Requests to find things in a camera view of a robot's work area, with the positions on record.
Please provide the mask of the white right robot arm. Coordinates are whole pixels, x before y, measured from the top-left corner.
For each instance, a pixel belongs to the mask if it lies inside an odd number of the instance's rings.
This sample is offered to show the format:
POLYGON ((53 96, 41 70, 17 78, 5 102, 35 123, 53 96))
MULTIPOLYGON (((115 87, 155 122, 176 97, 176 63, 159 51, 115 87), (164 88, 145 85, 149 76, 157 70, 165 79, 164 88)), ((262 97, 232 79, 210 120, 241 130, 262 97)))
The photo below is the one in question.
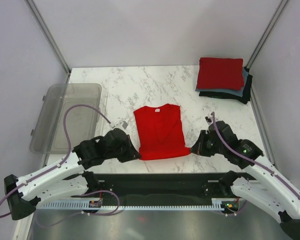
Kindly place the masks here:
POLYGON ((229 171, 219 180, 220 193, 225 197, 234 194, 247 200, 274 218, 291 239, 300 240, 300 190, 252 141, 238 139, 224 121, 210 117, 206 121, 209 127, 200 131, 191 153, 204 157, 222 155, 261 184, 261 187, 252 186, 243 176, 229 171))

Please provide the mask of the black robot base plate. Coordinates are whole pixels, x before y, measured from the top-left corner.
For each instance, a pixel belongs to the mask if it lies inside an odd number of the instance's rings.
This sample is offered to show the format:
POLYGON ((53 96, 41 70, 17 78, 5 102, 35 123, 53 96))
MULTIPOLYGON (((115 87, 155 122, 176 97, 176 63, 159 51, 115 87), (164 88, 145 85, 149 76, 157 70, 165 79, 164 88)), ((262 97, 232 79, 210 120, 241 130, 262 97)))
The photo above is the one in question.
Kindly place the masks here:
POLYGON ((95 174, 108 205, 210 205, 213 199, 236 199, 220 184, 222 173, 95 174))

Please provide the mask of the left aluminium frame post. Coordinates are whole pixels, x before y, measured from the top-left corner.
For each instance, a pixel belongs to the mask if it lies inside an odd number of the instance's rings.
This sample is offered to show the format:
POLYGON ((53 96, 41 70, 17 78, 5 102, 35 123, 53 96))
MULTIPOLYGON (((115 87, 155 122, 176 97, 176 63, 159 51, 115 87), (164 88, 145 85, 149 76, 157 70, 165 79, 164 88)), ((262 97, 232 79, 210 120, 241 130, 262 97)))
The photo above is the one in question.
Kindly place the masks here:
POLYGON ((44 20, 38 6, 36 5, 34 0, 25 0, 24 1, 29 8, 30 12, 32 13, 35 21, 37 22, 37 25, 39 26, 41 32, 43 33, 45 39, 47 40, 50 48, 52 49, 54 55, 56 56, 58 62, 60 63, 63 71, 65 74, 69 77, 71 75, 71 68, 68 65, 66 59, 64 58, 60 48, 57 45, 57 42, 55 41, 51 31, 49 30, 49 27, 44 20))

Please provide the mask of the right aluminium frame post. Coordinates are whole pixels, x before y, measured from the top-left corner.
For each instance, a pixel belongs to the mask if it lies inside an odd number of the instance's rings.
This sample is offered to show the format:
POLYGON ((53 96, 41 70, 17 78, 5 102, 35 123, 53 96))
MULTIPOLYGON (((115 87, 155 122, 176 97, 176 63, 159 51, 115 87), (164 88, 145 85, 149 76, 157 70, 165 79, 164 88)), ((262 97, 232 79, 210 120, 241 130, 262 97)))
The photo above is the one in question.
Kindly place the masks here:
POLYGON ((254 64, 255 60, 259 56, 260 52, 262 51, 264 45, 266 44, 268 38, 270 37, 272 31, 274 30, 276 24, 278 23, 280 17, 282 16, 283 12, 285 11, 287 5, 289 4, 290 0, 280 0, 277 8, 275 9, 271 19, 269 20, 265 30, 263 31, 257 45, 255 46, 247 64, 245 65, 246 68, 250 69, 254 64))

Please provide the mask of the aluminium frame post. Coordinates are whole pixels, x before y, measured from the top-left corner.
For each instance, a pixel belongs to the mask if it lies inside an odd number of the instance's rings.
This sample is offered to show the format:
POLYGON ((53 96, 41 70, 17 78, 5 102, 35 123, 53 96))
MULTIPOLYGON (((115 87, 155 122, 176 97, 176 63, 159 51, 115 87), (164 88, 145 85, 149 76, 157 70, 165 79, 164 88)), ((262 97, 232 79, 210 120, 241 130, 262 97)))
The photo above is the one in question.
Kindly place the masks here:
POLYGON ((290 0, 280 0, 277 8, 275 9, 271 19, 269 20, 265 30, 263 31, 257 45, 255 46, 247 64, 245 65, 246 68, 250 69, 254 64, 255 60, 259 56, 260 52, 262 51, 264 45, 266 44, 268 38, 270 37, 272 31, 274 30, 276 24, 278 23, 280 17, 282 16, 283 12, 285 11, 287 5, 289 4, 290 0))
POLYGON ((58 62, 60 63, 63 71, 65 74, 69 77, 71 75, 71 68, 68 65, 66 59, 64 58, 60 48, 57 45, 57 42, 55 41, 51 31, 49 30, 49 27, 44 20, 38 6, 36 5, 34 0, 25 0, 24 1, 29 8, 30 12, 32 13, 35 21, 37 22, 37 25, 39 26, 41 32, 43 33, 45 39, 47 40, 50 48, 52 49, 54 55, 56 56, 58 62))

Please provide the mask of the clear grey plastic bin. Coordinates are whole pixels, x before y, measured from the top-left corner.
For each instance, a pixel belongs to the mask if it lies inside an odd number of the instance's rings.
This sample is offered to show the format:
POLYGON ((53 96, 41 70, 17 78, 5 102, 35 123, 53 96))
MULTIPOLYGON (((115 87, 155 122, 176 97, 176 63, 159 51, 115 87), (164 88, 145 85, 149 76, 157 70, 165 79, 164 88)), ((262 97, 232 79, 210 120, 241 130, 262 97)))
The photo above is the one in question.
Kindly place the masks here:
POLYGON ((100 115, 102 87, 98 83, 67 83, 52 85, 43 98, 43 106, 32 131, 30 151, 35 154, 66 154, 72 147, 95 135, 100 115))

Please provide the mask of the bright red t-shirt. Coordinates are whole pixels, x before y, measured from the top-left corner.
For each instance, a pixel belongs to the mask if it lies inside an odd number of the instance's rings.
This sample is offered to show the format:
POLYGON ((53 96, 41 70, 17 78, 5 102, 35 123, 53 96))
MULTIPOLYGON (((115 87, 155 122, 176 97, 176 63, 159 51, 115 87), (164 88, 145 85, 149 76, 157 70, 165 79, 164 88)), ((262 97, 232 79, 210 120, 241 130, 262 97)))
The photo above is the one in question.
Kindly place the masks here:
POLYGON ((191 153, 190 148, 186 147, 179 105, 167 103, 159 107, 143 106, 133 114, 141 160, 178 158, 191 153))

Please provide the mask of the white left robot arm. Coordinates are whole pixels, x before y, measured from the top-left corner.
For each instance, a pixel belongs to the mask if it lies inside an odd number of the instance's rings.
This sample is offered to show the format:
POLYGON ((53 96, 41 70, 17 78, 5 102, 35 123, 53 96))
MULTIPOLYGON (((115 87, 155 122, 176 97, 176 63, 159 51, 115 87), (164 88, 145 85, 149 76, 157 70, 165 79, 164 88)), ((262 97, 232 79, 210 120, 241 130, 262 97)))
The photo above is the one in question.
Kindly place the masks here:
POLYGON ((4 178, 5 194, 12 220, 21 220, 38 207, 75 196, 96 196, 101 185, 90 168, 108 159, 125 163, 140 159, 130 136, 115 128, 105 136, 84 140, 59 162, 25 176, 4 178))

